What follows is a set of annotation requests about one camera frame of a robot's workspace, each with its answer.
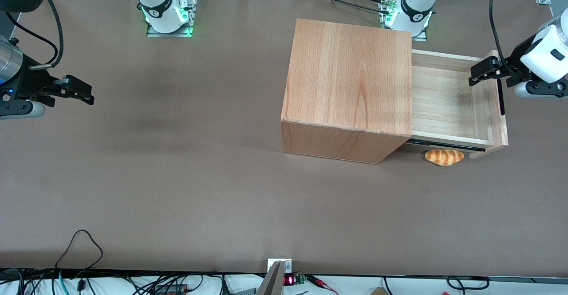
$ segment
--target bread roll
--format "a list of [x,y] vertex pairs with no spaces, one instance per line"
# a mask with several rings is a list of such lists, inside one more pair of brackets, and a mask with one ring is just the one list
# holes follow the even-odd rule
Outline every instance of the bread roll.
[[426,160],[441,166],[450,166],[463,160],[463,153],[456,149],[432,149],[424,156]]

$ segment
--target open drawer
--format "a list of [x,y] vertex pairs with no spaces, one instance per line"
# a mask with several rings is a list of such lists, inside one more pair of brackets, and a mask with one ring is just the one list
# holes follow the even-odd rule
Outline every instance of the open drawer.
[[412,50],[412,137],[407,143],[469,151],[471,158],[509,145],[497,82],[468,84],[471,66],[481,60]]

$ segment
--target wooden cabinet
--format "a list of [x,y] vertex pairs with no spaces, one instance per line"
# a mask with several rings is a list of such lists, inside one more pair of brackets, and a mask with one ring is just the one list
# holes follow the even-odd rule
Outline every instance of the wooden cabinet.
[[282,107],[284,152],[378,163],[403,143],[478,157],[507,145],[481,59],[411,50],[410,33],[298,19]]

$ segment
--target table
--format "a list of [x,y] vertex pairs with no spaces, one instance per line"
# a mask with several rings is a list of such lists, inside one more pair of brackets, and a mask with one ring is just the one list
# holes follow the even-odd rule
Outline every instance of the table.
[[[85,228],[105,250],[97,268],[252,272],[285,256],[309,273],[568,277],[563,100],[506,90],[510,146],[450,168],[413,146],[378,165],[289,155],[296,18],[377,26],[376,14],[205,0],[192,38],[160,39],[145,37],[136,0],[54,1],[65,54],[51,74],[93,85],[95,105],[58,99],[41,119],[0,124],[0,266],[52,267]],[[485,56],[488,3],[438,0],[414,47]],[[495,0],[507,54],[550,17],[534,0]],[[47,4],[22,24],[57,40]],[[97,254],[83,236],[61,265]]]

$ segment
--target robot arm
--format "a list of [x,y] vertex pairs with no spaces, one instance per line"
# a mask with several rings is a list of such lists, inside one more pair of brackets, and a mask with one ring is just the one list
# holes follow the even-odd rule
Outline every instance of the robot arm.
[[160,33],[171,33],[189,21],[187,0],[139,0],[146,21]]
[[[32,12],[42,1],[0,0],[0,11]],[[93,104],[90,85],[72,75],[58,79],[47,72],[60,56],[54,63],[40,64],[23,54],[17,43],[18,39],[8,40],[0,36],[0,119],[41,117],[45,106],[55,105],[53,96],[76,98]]]
[[[42,1],[0,0],[0,12],[32,12]],[[157,32],[174,32],[189,20],[187,0],[139,1],[146,21]],[[89,84],[72,75],[63,79],[52,77],[47,70],[55,63],[40,64],[23,54],[17,43],[17,39],[0,36],[0,119],[41,117],[45,106],[54,107],[53,97],[76,98],[93,105]]]
[[469,85],[509,77],[507,87],[514,87],[519,97],[562,98],[568,95],[568,8],[519,44],[505,61],[507,65],[496,57],[488,57],[471,67]]
[[419,36],[428,25],[436,0],[386,0],[384,25],[392,30],[409,31],[412,37]]

